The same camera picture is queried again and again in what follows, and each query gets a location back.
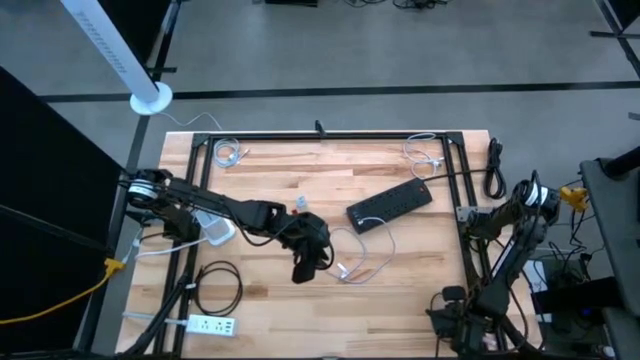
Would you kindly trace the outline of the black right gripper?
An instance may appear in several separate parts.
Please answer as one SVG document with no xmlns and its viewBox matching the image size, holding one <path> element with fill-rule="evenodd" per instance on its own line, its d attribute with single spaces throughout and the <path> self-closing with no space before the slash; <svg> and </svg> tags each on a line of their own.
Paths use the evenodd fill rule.
<svg viewBox="0 0 640 360">
<path fill-rule="evenodd" d="M 487 350 L 485 335 L 493 319 L 466 306 L 461 301 L 448 302 L 440 309 L 427 309 L 433 330 L 440 339 L 447 339 L 458 356 L 483 356 Z"/>
</svg>

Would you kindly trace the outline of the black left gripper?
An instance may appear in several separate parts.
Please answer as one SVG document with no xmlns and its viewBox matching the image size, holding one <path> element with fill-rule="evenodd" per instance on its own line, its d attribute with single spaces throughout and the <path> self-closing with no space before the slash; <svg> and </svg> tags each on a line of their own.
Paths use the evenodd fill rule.
<svg viewBox="0 0 640 360">
<path fill-rule="evenodd" d="M 334 250 L 327 223 L 311 212 L 288 215 L 279 232 L 282 247 L 292 251 L 295 266 L 302 263 L 329 268 Z"/>
</svg>

